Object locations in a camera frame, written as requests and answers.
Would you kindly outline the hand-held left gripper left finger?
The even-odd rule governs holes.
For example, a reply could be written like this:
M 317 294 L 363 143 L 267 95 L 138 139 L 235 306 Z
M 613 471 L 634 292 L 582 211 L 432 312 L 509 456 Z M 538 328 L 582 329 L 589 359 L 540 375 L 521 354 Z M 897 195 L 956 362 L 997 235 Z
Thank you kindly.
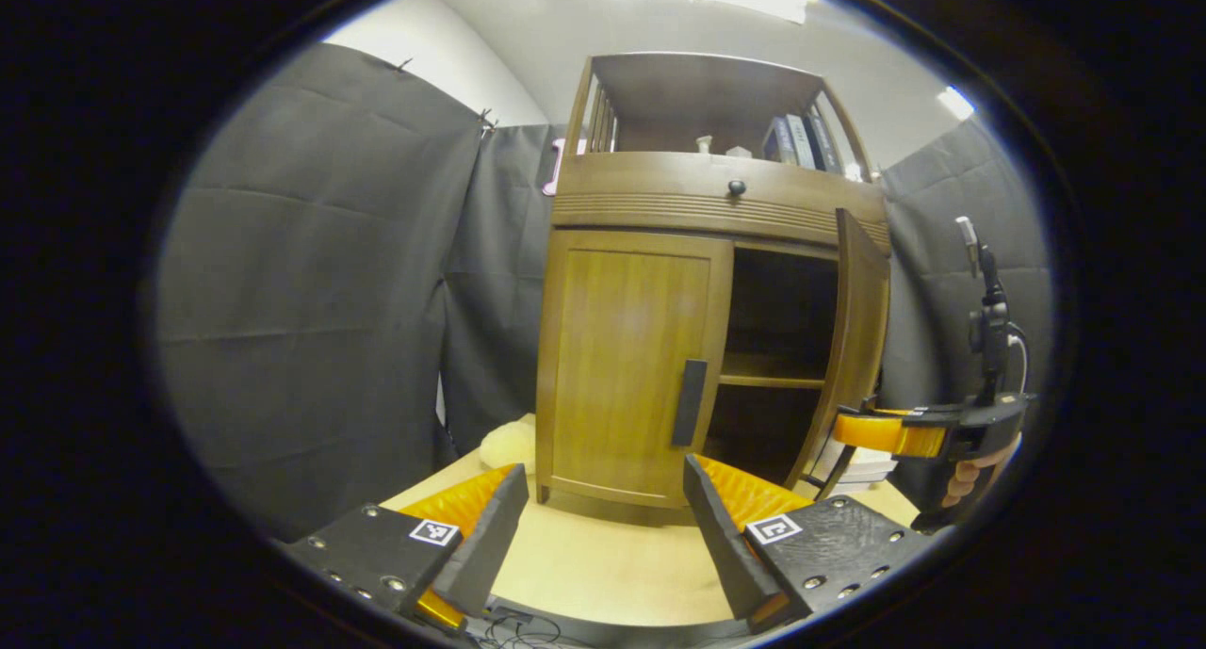
M 283 554 L 367 606 L 461 631 L 486 610 L 527 503 L 525 464 L 503 464 L 402 509 L 363 504 Z

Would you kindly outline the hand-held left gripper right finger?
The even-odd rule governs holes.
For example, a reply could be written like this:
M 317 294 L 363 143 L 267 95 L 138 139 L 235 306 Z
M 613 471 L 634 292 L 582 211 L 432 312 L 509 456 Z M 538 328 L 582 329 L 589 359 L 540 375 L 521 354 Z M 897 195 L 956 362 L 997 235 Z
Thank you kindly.
M 753 631 L 851 606 L 933 542 L 848 495 L 804 498 L 698 454 L 684 458 L 683 491 L 728 609 Z

